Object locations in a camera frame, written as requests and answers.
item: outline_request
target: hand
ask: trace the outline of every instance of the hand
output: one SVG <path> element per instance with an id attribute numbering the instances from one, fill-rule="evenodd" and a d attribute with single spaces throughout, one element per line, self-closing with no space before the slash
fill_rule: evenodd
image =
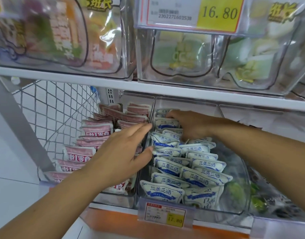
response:
<path id="1" fill-rule="evenodd" d="M 110 135 L 92 159 L 81 169 L 94 178 L 99 190 L 125 182 L 152 158 L 152 147 L 146 148 L 134 158 L 136 148 L 141 143 L 152 124 L 137 124 Z"/>
<path id="2" fill-rule="evenodd" d="M 175 118 L 183 128 L 182 141 L 188 139 L 200 139 L 205 137 L 215 137 L 217 131 L 227 124 L 234 124 L 234 121 L 226 118 L 207 116 L 192 111 L 172 110 L 167 118 Z"/>

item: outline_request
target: yellow price label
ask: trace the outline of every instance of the yellow price label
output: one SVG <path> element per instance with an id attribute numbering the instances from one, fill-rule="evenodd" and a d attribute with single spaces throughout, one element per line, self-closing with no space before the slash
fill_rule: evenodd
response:
<path id="1" fill-rule="evenodd" d="M 236 32 L 244 0 L 202 0 L 197 28 Z"/>
<path id="2" fill-rule="evenodd" d="M 173 213 L 168 213 L 167 215 L 167 225 L 175 226 L 175 227 L 183 227 L 183 222 L 185 220 L 184 215 L 178 215 Z"/>

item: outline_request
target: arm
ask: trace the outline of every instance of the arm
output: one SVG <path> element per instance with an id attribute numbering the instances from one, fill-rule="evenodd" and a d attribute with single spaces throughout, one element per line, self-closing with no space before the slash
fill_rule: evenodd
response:
<path id="1" fill-rule="evenodd" d="M 112 134 L 82 169 L 2 227 L 0 239 L 62 238 L 103 189 L 124 182 L 151 160 L 151 147 L 134 159 L 151 127 L 138 124 Z"/>
<path id="2" fill-rule="evenodd" d="M 305 210 L 305 143 L 196 112 L 171 111 L 182 140 L 215 137 Z"/>

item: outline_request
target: price 17.80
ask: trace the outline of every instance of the price 17.80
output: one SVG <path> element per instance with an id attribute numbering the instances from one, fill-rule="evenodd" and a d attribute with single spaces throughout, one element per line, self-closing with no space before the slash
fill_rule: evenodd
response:
<path id="1" fill-rule="evenodd" d="M 237 8 L 226 7 L 223 10 L 223 13 L 222 13 L 222 10 L 220 10 L 219 12 L 216 12 L 216 7 L 215 6 L 212 6 L 210 8 L 208 6 L 204 7 L 203 17 L 219 18 L 220 16 L 223 19 L 234 20 L 238 17 L 238 9 Z"/>

